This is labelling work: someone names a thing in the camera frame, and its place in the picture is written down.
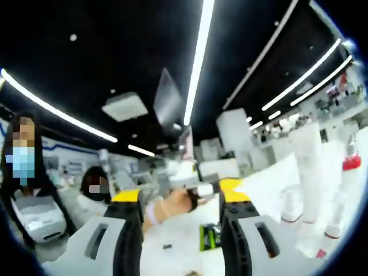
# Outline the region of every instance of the face mask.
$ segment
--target face mask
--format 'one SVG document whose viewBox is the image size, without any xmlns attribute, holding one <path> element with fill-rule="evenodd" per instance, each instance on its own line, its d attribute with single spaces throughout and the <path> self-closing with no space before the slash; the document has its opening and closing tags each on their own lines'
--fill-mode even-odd
<svg viewBox="0 0 368 276">
<path fill-rule="evenodd" d="M 12 154 L 6 155 L 6 162 L 12 164 L 13 178 L 19 178 L 21 186 L 27 186 L 27 179 L 35 177 L 35 149 L 13 147 Z"/>
</svg>

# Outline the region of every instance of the human hand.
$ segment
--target human hand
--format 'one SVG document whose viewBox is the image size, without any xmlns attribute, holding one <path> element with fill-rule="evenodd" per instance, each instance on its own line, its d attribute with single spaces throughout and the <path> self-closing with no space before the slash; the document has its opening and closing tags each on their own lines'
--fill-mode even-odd
<svg viewBox="0 0 368 276">
<path fill-rule="evenodd" d="M 198 206 L 206 204 L 207 200 L 198 200 Z M 187 189 L 180 188 L 175 189 L 172 193 L 163 201 L 163 207 L 168 216 L 175 216 L 176 214 L 184 214 L 191 210 L 191 199 L 188 195 Z"/>
</svg>

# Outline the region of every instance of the long black hair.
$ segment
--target long black hair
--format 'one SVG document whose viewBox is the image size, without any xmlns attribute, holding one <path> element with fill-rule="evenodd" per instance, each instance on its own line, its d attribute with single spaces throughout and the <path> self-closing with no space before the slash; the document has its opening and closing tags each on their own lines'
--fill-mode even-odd
<svg viewBox="0 0 368 276">
<path fill-rule="evenodd" d="M 33 121 L 34 123 L 34 178 L 29 178 L 27 183 L 28 186 L 34 189 L 41 189 L 37 196 L 52 196 L 56 204 L 59 206 L 60 210 L 63 212 L 67 223 L 67 231 L 72 235 L 75 231 L 75 225 L 70 219 L 67 213 L 59 193 L 55 185 L 51 182 L 50 178 L 46 173 L 46 168 L 44 165 L 43 153 L 42 153 L 42 139 L 40 125 L 37 122 L 37 118 L 30 112 L 19 112 L 17 113 L 12 121 L 10 122 L 8 129 L 6 131 L 4 144 L 1 152 L 1 170 L 3 175 L 3 182 L 0 188 L 0 197 L 4 204 L 4 207 L 8 211 L 10 218 L 17 224 L 19 230 L 23 234 L 24 242 L 27 246 L 34 248 L 35 244 L 32 238 L 28 235 L 24 227 L 21 225 L 19 219 L 17 218 L 11 203 L 11 198 L 14 197 L 14 192 L 21 189 L 20 179 L 13 178 L 13 168 L 12 163 L 6 163 L 5 156 L 10 154 L 13 147 L 13 132 L 20 131 L 21 118 L 26 117 Z"/>
<path fill-rule="evenodd" d="M 90 198 L 94 201 L 105 201 L 107 204 L 110 204 L 111 195 L 110 195 L 110 187 L 106 185 L 106 188 L 103 193 L 95 194 L 90 192 L 90 185 L 99 185 L 100 177 L 105 178 L 108 181 L 108 176 L 106 172 L 100 166 L 90 167 L 82 179 L 82 185 L 80 187 L 80 191 L 86 197 Z"/>
</svg>

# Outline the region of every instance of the blue stripe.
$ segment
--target blue stripe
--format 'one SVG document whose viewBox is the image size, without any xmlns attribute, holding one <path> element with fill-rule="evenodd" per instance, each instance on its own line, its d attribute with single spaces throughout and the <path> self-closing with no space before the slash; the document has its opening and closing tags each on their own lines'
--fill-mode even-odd
<svg viewBox="0 0 368 276">
<path fill-rule="evenodd" d="M 0 131 L 1 131 L 2 137 L 5 138 L 6 133 L 3 129 L 3 127 L 2 127 L 1 122 L 0 122 Z M 88 149 L 75 148 L 75 147 L 71 147 L 69 145 L 62 145 L 62 144 L 58 144 L 58 143 L 56 143 L 52 147 L 47 147 L 47 146 L 44 146 L 44 145 L 42 146 L 42 149 L 45 150 L 45 151 L 53 151 L 56 148 L 62 148 L 64 150 L 81 152 L 81 153 L 84 153 L 84 154 L 98 155 L 98 153 L 96 151 L 91 151 L 91 150 L 88 150 Z"/>
</svg>

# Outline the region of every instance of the person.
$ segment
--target person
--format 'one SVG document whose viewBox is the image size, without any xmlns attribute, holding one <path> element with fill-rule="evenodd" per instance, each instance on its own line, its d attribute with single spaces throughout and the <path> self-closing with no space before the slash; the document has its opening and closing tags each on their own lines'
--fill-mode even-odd
<svg viewBox="0 0 368 276">
<path fill-rule="evenodd" d="M 262 131 L 262 136 L 260 137 L 260 141 L 261 143 L 265 143 L 267 141 L 265 130 Z"/>
<path fill-rule="evenodd" d="M 145 209 L 143 233 L 146 233 L 154 225 L 162 223 L 172 216 L 187 213 L 191 209 L 192 201 L 188 196 L 187 190 L 184 188 L 176 189 L 163 201 L 151 204 Z M 26 271 L 29 275 L 46 276 L 45 271 L 33 254 L 25 250 L 14 238 L 9 228 L 9 219 L 3 211 L 2 204 L 0 204 L 0 236 L 2 237 L 2 248 L 7 248 L 7 260 L 22 260 L 20 270 Z M 0 262 L 0 264 L 4 271 L 7 271 L 7 269 L 10 271 L 14 266 L 12 262 Z"/>
<path fill-rule="evenodd" d="M 34 241 L 20 223 L 12 207 L 11 198 L 14 198 L 14 193 L 19 190 L 24 197 L 52 196 L 64 214 L 68 234 L 73 235 L 76 231 L 75 225 L 62 204 L 56 187 L 46 173 L 41 130 L 32 113 L 18 113 L 10 122 L 3 143 L 0 167 L 3 174 L 0 198 L 29 248 L 35 248 Z"/>
<path fill-rule="evenodd" d="M 91 200 L 110 204 L 111 191 L 108 176 L 101 166 L 93 166 L 86 171 L 80 192 Z"/>
</svg>

